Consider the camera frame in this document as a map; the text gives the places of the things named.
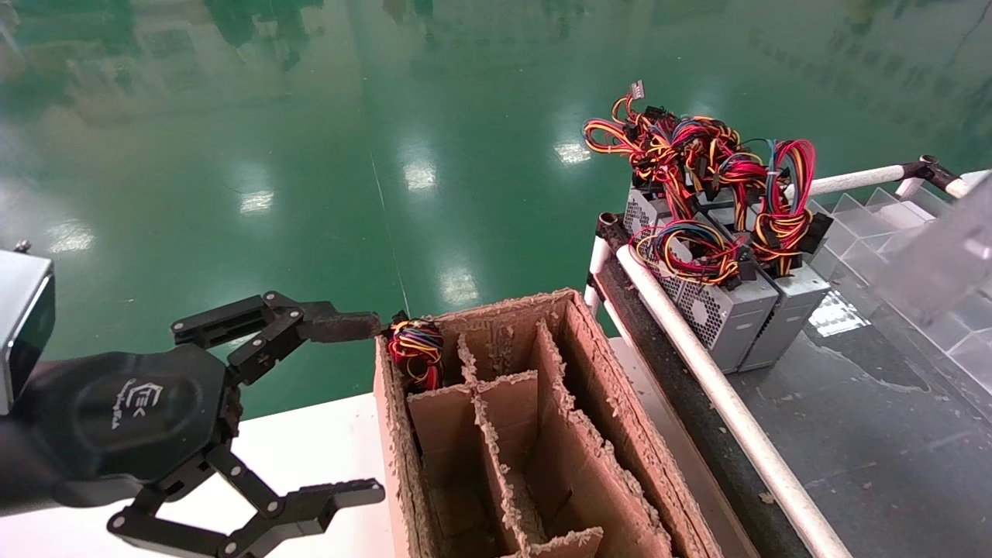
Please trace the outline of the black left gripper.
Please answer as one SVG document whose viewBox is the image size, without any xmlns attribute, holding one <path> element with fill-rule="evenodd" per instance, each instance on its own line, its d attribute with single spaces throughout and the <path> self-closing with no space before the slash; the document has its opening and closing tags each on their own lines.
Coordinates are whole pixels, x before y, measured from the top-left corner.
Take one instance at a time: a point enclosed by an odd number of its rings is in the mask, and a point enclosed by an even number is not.
<svg viewBox="0 0 992 558">
<path fill-rule="evenodd" d="M 307 342 L 349 343 L 382 329 L 374 312 L 277 291 L 189 315 L 171 325 L 169 352 L 112 352 L 40 363 L 17 402 L 17 502 L 106 506 L 135 498 L 108 522 L 124 543 L 174 557 L 266 557 L 319 536 L 345 508 L 379 504 L 376 479 L 276 494 L 228 448 L 255 384 Z M 222 360 L 205 352 L 243 339 Z M 233 533 L 160 518 L 213 474 L 255 509 Z"/>
</svg>

